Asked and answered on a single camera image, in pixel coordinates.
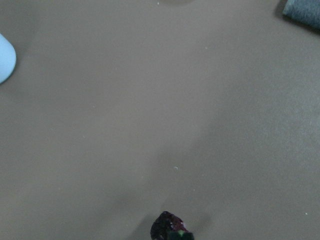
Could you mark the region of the light blue plastic cup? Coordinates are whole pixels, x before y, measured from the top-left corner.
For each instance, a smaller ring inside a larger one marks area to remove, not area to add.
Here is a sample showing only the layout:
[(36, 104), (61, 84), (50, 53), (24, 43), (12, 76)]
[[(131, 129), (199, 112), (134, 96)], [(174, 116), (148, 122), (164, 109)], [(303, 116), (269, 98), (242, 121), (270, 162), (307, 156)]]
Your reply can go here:
[(6, 81), (13, 73), (17, 61), (13, 45), (0, 35), (0, 83)]

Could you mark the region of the grey folded cloth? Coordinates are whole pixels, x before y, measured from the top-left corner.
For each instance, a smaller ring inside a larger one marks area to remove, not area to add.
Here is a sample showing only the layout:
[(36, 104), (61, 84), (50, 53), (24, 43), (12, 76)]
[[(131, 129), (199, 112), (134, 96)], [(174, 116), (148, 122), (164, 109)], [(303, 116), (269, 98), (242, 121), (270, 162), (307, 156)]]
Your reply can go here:
[(288, 0), (282, 14), (299, 23), (320, 29), (319, 0)]

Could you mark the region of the dark cherry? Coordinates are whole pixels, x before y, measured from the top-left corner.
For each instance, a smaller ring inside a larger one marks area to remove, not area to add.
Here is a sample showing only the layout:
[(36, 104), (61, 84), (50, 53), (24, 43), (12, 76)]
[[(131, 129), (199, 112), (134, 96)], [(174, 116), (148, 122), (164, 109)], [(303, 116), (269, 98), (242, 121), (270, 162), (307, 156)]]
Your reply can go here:
[(185, 227), (183, 220), (173, 213), (163, 211), (150, 228), (152, 240), (194, 240), (192, 232)]

